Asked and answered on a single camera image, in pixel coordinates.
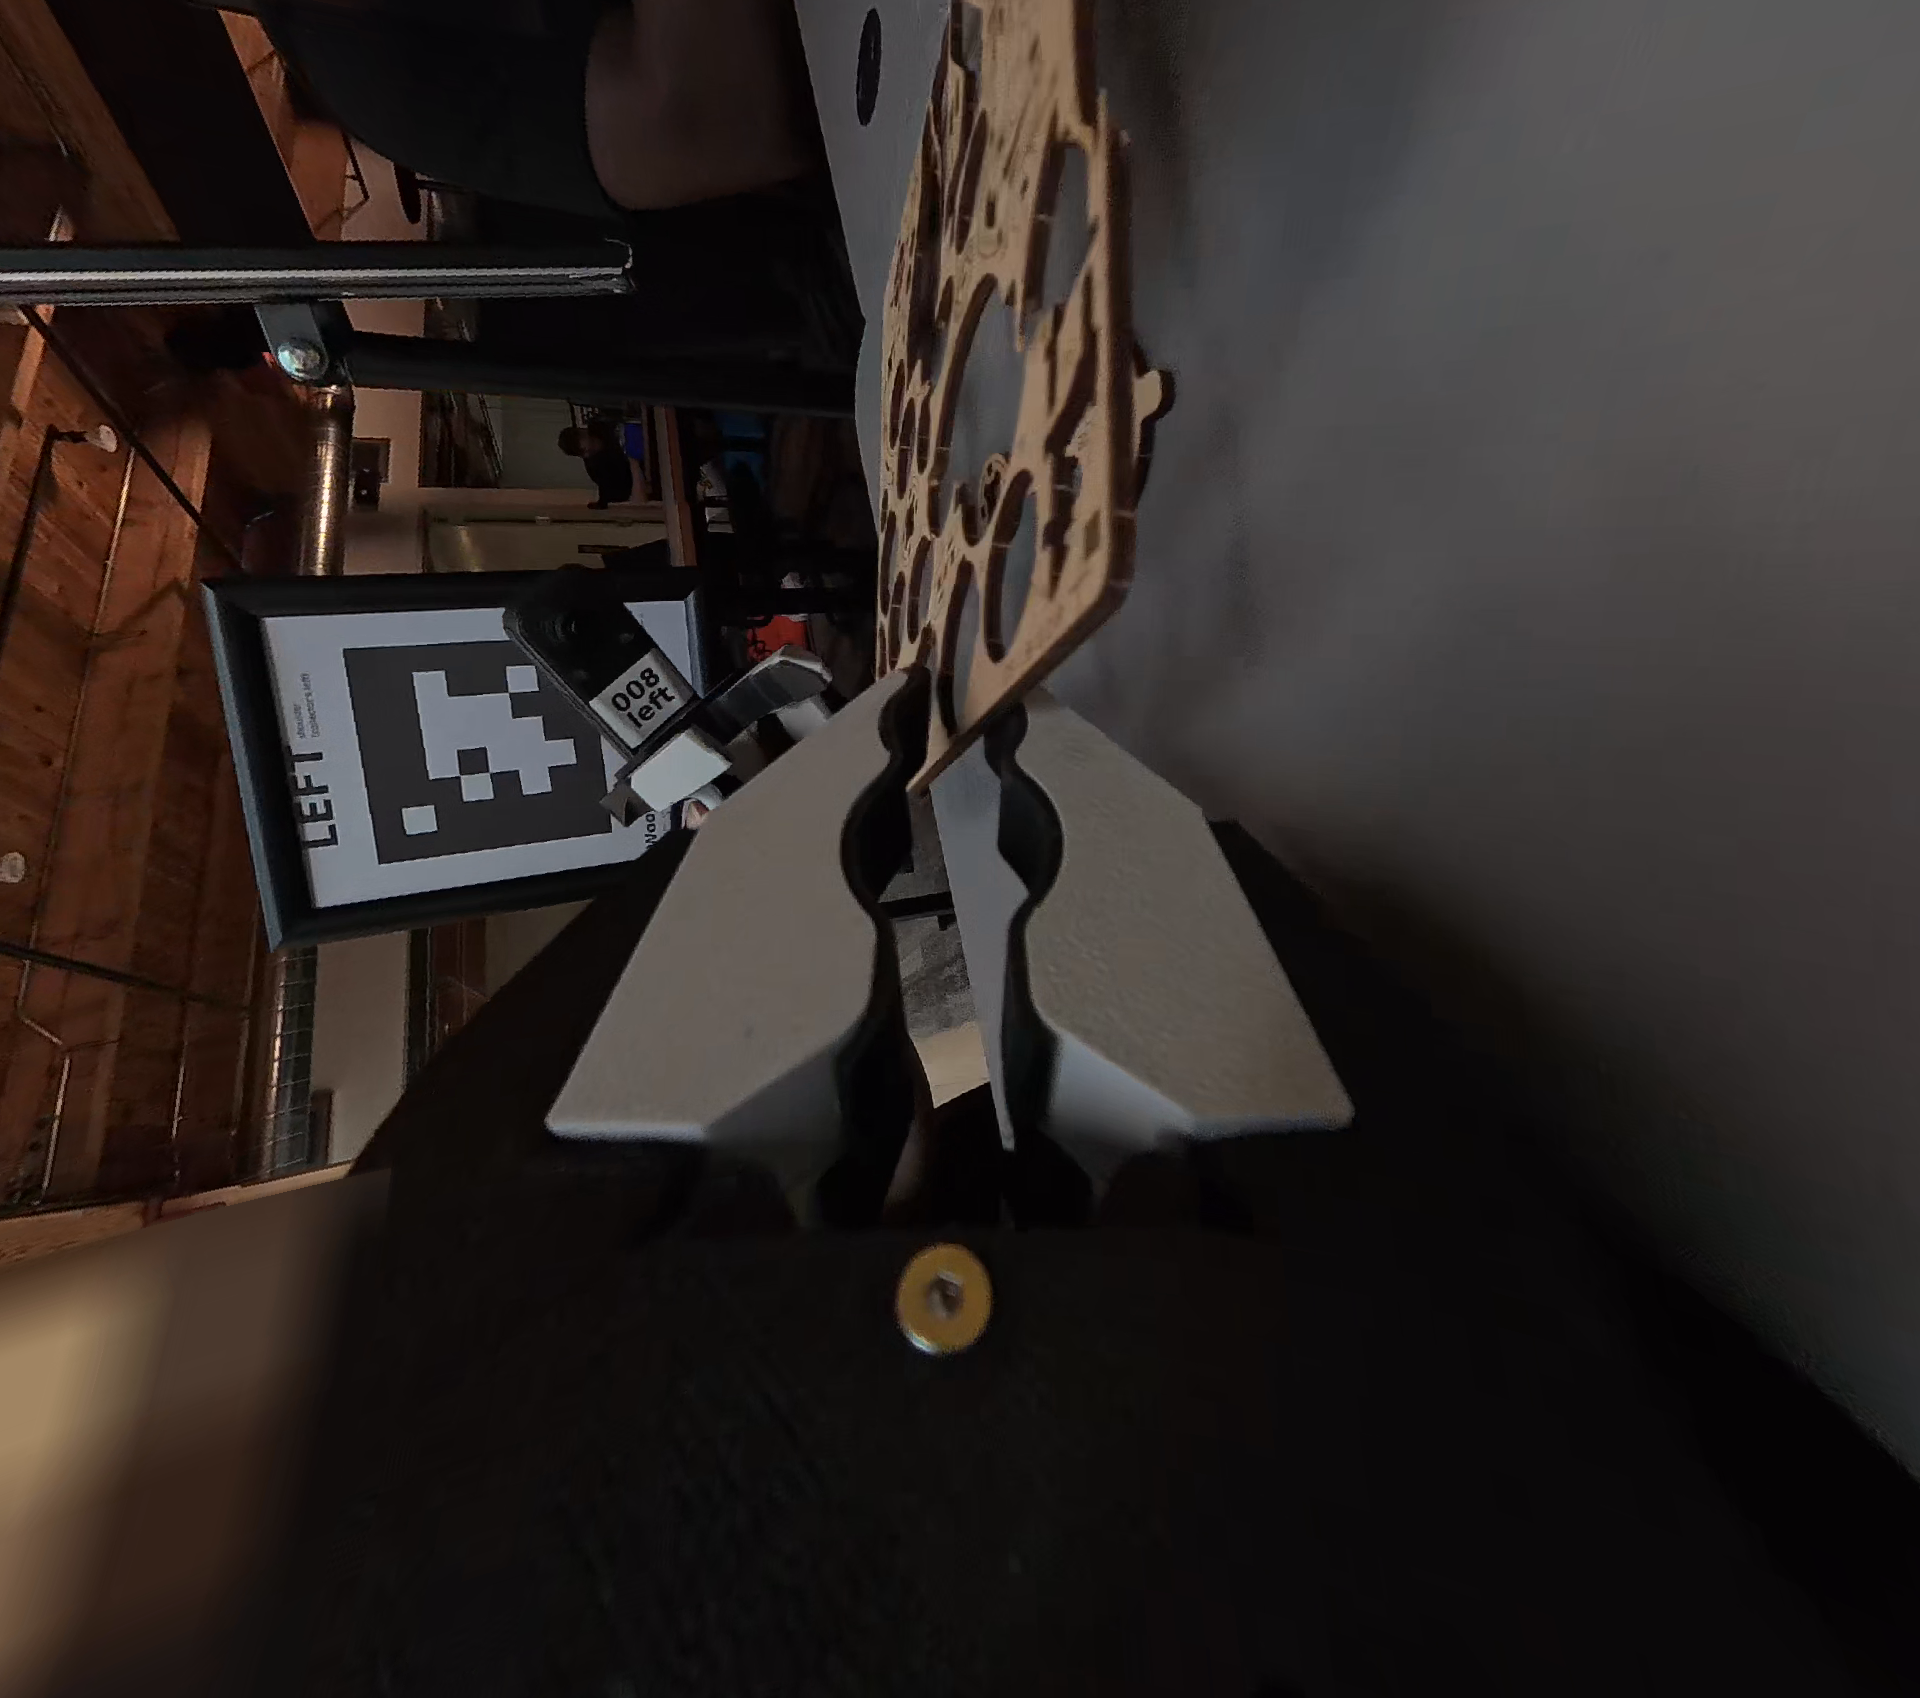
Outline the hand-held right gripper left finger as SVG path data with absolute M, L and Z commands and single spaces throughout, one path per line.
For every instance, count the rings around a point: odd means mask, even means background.
M 880 899 L 909 860 L 923 666 L 876 679 L 694 836 L 553 1101 L 555 1138 L 766 1171 L 877 1220 L 923 1097 Z

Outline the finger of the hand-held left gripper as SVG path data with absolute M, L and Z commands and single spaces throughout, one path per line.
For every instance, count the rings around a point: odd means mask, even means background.
M 618 827 L 673 830 L 681 806 L 724 799 L 712 791 L 732 773 L 732 758 L 706 736 L 667 736 L 618 765 L 600 808 Z
M 829 694 L 829 669 L 808 651 L 776 651 L 703 699 L 703 723 L 719 734 L 739 734 L 790 707 Z

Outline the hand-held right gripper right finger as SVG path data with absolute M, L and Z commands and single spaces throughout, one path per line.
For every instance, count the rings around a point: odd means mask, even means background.
M 979 747 L 979 1029 L 1011 1210 L 1353 1104 L 1205 812 L 1050 694 Z

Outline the wooden laser-cut parts sheet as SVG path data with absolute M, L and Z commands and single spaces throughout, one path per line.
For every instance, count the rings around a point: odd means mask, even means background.
M 927 791 L 1124 602 L 1173 376 L 1131 292 L 1090 0 L 946 0 L 880 301 L 876 673 L 927 675 Z

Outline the framed marker sign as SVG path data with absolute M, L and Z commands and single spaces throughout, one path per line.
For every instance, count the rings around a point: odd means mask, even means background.
M 509 640 L 544 578 L 206 582 L 273 951 L 580 902 L 681 827 L 611 820 L 615 752 Z

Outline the grey panel on stand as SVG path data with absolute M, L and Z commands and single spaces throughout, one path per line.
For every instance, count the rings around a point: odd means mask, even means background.
M 359 242 L 302 246 L 1 248 L 4 307 L 209 307 L 333 301 L 515 301 L 625 292 L 633 250 Z

